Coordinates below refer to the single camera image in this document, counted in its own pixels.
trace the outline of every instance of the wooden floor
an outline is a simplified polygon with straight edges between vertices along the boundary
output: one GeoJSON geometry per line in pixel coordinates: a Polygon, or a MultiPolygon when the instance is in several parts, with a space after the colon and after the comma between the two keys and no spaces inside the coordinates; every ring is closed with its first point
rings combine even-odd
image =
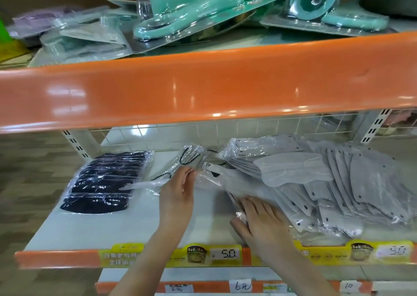
{"type": "Polygon", "coordinates": [[[82,163],[60,132],[0,135],[1,296],[96,295],[101,269],[18,270],[13,259],[82,163]]]}

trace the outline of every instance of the price tag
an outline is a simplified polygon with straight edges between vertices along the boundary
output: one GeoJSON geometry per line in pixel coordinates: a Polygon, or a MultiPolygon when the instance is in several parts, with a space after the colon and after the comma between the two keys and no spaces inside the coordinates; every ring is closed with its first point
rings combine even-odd
{"type": "Polygon", "coordinates": [[[264,293],[288,293],[288,286],[285,283],[280,284],[264,284],[264,293]]]}
{"type": "Polygon", "coordinates": [[[239,249],[236,248],[211,248],[210,255],[212,260],[238,260],[240,258],[239,249]]]}
{"type": "Polygon", "coordinates": [[[229,281],[231,293],[252,293],[252,279],[229,281]]]}
{"type": "Polygon", "coordinates": [[[411,249],[408,245],[404,244],[386,244],[380,245],[375,252],[377,258],[393,258],[404,257],[411,254],[411,249]]]}
{"type": "Polygon", "coordinates": [[[193,284],[165,285],[165,293],[194,293],[193,284]]]}
{"type": "Polygon", "coordinates": [[[359,288],[362,286],[358,281],[341,281],[340,292],[341,293],[359,293],[359,288]]]}

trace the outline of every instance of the person's left hand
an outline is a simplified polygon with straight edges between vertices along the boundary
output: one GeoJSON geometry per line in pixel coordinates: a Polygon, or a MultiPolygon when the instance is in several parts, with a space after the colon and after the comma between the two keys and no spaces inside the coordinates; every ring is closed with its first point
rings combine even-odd
{"type": "Polygon", "coordinates": [[[180,167],[161,188],[159,196],[159,230],[178,234],[179,240],[193,214],[194,181],[197,172],[191,167],[180,167]]]}

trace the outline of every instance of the orange shelf edge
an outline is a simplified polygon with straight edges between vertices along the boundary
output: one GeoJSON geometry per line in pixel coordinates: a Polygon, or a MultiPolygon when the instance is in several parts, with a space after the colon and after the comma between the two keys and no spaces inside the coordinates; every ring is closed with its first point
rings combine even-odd
{"type": "MultiPolygon", "coordinates": [[[[21,269],[101,267],[98,250],[18,251],[15,259],[21,269]]],[[[417,243],[408,264],[417,264],[417,243]]],[[[242,266],[252,266],[250,248],[242,248],[242,266]]]]}
{"type": "MultiPolygon", "coordinates": [[[[359,292],[363,294],[371,294],[373,283],[371,281],[360,281],[362,286],[359,288],[359,292]]],[[[280,284],[283,281],[255,281],[252,280],[252,293],[263,293],[264,284],[280,284]]],[[[329,281],[332,287],[339,292],[340,281],[329,281]]],[[[229,281],[199,281],[199,282],[160,282],[157,293],[165,293],[165,285],[178,285],[178,284],[192,284],[194,293],[230,293],[229,281]]],[[[96,291],[97,294],[108,294],[110,293],[117,282],[97,282],[96,291]]]]}
{"type": "Polygon", "coordinates": [[[417,106],[417,33],[0,71],[0,133],[417,106]]]}

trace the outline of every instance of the stack of black packages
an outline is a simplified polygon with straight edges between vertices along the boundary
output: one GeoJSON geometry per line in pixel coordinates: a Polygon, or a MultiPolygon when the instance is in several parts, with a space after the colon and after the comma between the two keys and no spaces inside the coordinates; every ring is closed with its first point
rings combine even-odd
{"type": "Polygon", "coordinates": [[[141,181],[153,152],[105,153],[76,174],[67,188],[61,209],[80,214],[125,210],[131,190],[123,186],[141,181]]]}

